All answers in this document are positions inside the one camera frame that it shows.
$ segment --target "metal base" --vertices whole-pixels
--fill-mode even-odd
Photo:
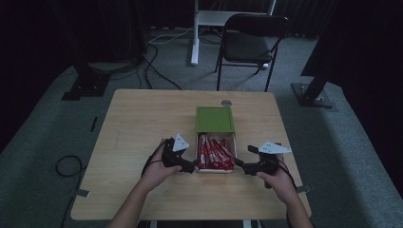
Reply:
[[[69,92],[63,95],[62,101],[79,101],[82,96],[85,97],[102,97],[104,96],[110,74],[101,74],[93,72],[97,80],[91,85],[82,86],[80,77],[76,79],[73,87]]]
[[[325,107],[326,109],[332,109],[332,111],[337,111],[336,105],[333,102],[329,101],[326,92],[323,90],[320,92],[320,95],[313,101],[305,99],[304,93],[305,89],[309,86],[309,84],[301,84],[301,83],[293,83],[291,87],[296,94],[298,99],[298,103],[300,106],[312,106],[312,107]]]

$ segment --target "chair backrest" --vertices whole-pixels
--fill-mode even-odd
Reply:
[[[254,36],[275,36],[283,38],[287,35],[288,28],[288,19],[283,16],[237,13],[226,21],[224,32],[227,30],[235,30]]]

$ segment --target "gray carpet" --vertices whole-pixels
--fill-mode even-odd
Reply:
[[[216,36],[203,38],[219,41]],[[311,78],[299,74],[315,44],[316,40],[305,38],[282,41],[269,86],[277,98],[302,180],[313,188],[308,193],[312,221],[317,227],[403,227],[402,198],[341,89],[331,84],[325,86],[336,111],[301,107],[297,103],[290,84],[310,82]],[[201,43],[197,66],[190,65],[189,39],[175,39],[156,47],[158,56],[153,66],[166,78],[182,89],[215,90],[217,45]],[[147,59],[151,60],[155,53],[149,47]],[[117,65],[95,66],[108,69]],[[147,89],[145,67],[114,74],[104,97],[83,97],[78,102],[61,101],[76,78],[73,67],[54,81],[0,154],[0,227],[60,227],[77,177],[58,176],[55,163],[65,155],[77,155],[83,164],[88,163],[114,91]],[[252,76],[253,72],[248,67],[224,67],[221,90],[262,91],[267,70],[257,76]],[[177,89],[151,69],[148,78],[154,89]],[[91,131],[95,117],[98,122]],[[62,165],[65,172],[77,168],[74,162]],[[65,227],[106,224],[107,221],[76,221],[67,216]],[[231,227],[229,224],[221,223],[218,227]],[[284,220],[264,224],[286,227]]]

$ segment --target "green lid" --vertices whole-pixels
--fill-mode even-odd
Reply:
[[[230,107],[197,107],[198,132],[235,132]]]

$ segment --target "human hand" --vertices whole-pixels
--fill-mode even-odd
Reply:
[[[145,169],[142,178],[138,182],[138,186],[142,187],[146,192],[153,190],[155,187],[160,185],[167,177],[178,173],[182,170],[179,165],[172,167],[165,167],[163,165],[163,146],[157,151],[157,153],[152,158],[150,164]]]
[[[286,168],[283,164],[284,158],[282,154],[277,154],[277,157],[280,161],[279,165],[281,165],[283,168]],[[271,176],[263,172],[258,172],[257,176],[269,183],[273,187],[273,190],[276,192],[278,198],[285,204],[289,205],[295,200],[298,200],[297,191],[293,185],[293,182],[281,168],[278,169],[278,172],[275,176]]]

